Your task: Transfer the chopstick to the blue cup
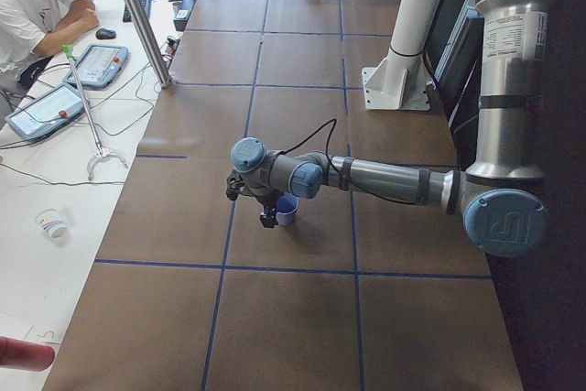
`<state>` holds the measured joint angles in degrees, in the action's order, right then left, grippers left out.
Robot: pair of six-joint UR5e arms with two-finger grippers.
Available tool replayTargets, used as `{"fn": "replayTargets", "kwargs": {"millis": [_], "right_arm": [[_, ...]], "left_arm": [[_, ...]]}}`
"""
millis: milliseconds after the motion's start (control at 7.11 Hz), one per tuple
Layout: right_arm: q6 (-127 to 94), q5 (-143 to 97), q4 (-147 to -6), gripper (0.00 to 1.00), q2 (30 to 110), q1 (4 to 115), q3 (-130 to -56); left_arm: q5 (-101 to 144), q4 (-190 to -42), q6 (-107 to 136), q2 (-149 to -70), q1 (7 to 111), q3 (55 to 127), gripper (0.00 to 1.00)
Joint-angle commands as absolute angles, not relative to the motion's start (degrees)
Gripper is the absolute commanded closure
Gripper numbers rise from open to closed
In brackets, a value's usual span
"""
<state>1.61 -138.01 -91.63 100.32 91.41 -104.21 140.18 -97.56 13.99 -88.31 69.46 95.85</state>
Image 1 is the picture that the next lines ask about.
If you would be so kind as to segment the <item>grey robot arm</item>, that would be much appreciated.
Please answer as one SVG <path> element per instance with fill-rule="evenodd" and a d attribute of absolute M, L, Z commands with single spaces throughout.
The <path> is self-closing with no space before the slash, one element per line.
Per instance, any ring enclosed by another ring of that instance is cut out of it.
<path fill-rule="evenodd" d="M 360 191 L 405 205 L 438 205 L 459 213 L 470 240 L 485 253 L 517 257 L 541 244 L 548 210 L 538 197 L 542 170 L 534 162 L 531 137 L 541 103 L 538 78 L 545 55 L 548 12 L 557 0 L 467 0 L 463 16 L 483 20 L 478 109 L 453 121 L 457 147 L 470 160 L 445 173 L 333 157 L 325 151 L 298 155 L 269 150 L 246 137 L 231 151 L 226 183 L 230 200 L 256 199 L 260 222 L 277 224 L 285 195 L 313 198 L 323 186 Z"/>

